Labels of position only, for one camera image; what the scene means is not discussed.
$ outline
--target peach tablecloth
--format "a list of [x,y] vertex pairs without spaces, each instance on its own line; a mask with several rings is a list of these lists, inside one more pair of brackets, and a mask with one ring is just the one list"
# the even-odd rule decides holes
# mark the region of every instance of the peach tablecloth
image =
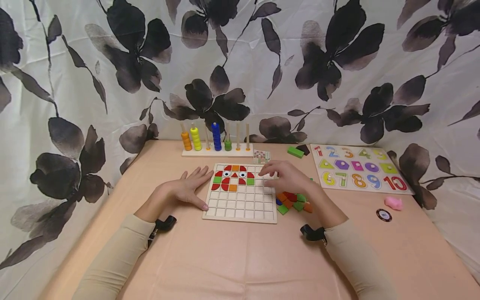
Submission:
[[[133,213],[160,183],[184,170],[217,162],[252,163],[251,158],[181,157],[179,141],[148,142],[116,185],[90,227],[69,254],[42,297],[70,299],[83,273],[126,214]],[[298,159],[288,145],[255,144],[274,159],[294,162],[318,182],[312,155]],[[205,198],[207,186],[201,188]],[[480,299],[480,287],[411,196],[400,196],[401,212],[388,209],[389,223],[376,216],[382,193],[327,190],[377,251],[400,299]],[[300,227],[318,227],[313,215],[278,214],[278,224],[203,220],[189,206],[168,207],[173,230],[158,236],[139,260],[120,299],[355,299],[352,288],[323,247],[307,243]]]

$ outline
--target hand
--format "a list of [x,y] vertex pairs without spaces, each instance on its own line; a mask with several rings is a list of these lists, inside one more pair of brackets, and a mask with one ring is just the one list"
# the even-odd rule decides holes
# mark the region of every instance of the hand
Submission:
[[311,186],[318,186],[318,184],[311,181],[302,171],[288,161],[271,160],[263,166],[258,175],[263,176],[270,174],[270,176],[273,176],[275,172],[278,175],[278,179],[266,180],[265,186],[275,188],[277,193],[291,192],[306,194]]
[[199,186],[212,177],[213,171],[208,172],[207,166],[201,170],[200,167],[198,167],[190,174],[190,176],[187,177],[187,175],[188,172],[185,171],[180,179],[162,183],[158,189],[163,193],[166,193],[169,198],[175,198],[182,202],[191,203],[198,208],[207,211],[208,205],[195,195],[195,191]]

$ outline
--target number puzzle board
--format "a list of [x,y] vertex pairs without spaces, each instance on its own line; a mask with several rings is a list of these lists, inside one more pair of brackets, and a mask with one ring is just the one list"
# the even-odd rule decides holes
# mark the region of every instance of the number puzzle board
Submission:
[[317,144],[310,147],[325,189],[414,194],[381,148]]
[[258,176],[259,165],[215,164],[203,219],[276,224],[275,189],[270,175]]

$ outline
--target floral curtain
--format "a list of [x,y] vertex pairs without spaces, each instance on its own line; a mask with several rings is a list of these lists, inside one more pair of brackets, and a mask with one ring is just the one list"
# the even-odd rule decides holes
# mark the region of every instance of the floral curtain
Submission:
[[0,0],[0,298],[35,299],[148,140],[375,145],[480,281],[480,0]]

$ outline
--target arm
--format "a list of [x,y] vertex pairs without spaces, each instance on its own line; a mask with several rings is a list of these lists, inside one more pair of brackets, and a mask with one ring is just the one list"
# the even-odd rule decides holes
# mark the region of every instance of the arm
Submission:
[[320,223],[325,227],[327,252],[345,274],[360,300],[394,300],[396,292],[378,261],[374,250],[360,237],[353,223],[328,198],[317,183],[286,161],[270,161],[264,165],[260,176],[277,172],[277,180],[265,185],[276,192],[301,193],[315,207]]
[[195,190],[212,177],[208,167],[197,168],[188,178],[159,185],[134,215],[128,215],[88,267],[73,295],[73,300],[115,300],[138,258],[147,250],[147,240],[155,227],[163,205],[170,199],[192,203],[208,210]]

